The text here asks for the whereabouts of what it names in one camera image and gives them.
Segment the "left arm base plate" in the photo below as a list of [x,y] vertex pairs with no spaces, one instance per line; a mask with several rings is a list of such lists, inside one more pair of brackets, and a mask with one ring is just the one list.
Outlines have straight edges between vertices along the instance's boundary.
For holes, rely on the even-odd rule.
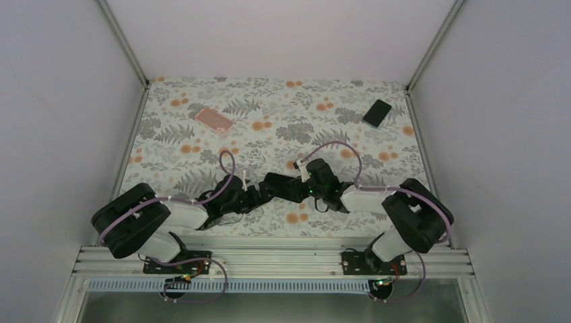
[[200,260],[185,262],[184,264],[174,266],[165,266],[147,257],[143,265],[143,273],[147,275],[174,275],[175,277],[182,277],[183,279],[192,279],[193,277],[207,275],[209,273],[211,255],[212,252],[205,250],[182,251],[170,261],[170,264],[183,262],[192,258],[200,258]]

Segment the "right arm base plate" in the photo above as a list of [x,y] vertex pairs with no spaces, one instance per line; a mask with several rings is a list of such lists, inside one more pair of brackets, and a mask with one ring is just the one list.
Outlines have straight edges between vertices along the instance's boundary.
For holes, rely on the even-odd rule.
[[341,266],[344,275],[406,275],[407,267],[404,255],[390,261],[379,259],[371,250],[357,251],[347,248],[341,253]]

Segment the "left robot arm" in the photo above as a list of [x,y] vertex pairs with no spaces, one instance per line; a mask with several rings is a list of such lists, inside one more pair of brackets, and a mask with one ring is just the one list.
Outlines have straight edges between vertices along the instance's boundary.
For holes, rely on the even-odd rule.
[[140,183],[98,210],[91,224],[98,243],[115,258],[142,254],[177,273],[188,256],[174,229],[205,231],[220,225],[226,215],[250,213],[272,198],[266,184],[248,185],[231,175],[194,200],[160,198],[149,184]]

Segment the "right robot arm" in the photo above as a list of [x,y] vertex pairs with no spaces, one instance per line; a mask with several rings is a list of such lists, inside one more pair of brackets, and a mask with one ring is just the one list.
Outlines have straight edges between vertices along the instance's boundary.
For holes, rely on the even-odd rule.
[[384,213],[393,227],[382,232],[364,250],[366,268],[381,274],[391,260],[408,252],[425,254],[454,223],[451,212],[418,180],[408,178],[399,186],[365,187],[341,182],[323,159],[294,164],[305,191],[341,213]]

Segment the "black phone case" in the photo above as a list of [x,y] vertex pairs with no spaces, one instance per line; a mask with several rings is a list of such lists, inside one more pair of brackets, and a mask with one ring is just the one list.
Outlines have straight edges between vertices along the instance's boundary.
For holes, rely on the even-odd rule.
[[289,202],[301,203],[310,196],[309,186],[300,176],[292,177],[270,172],[262,183],[273,197]]

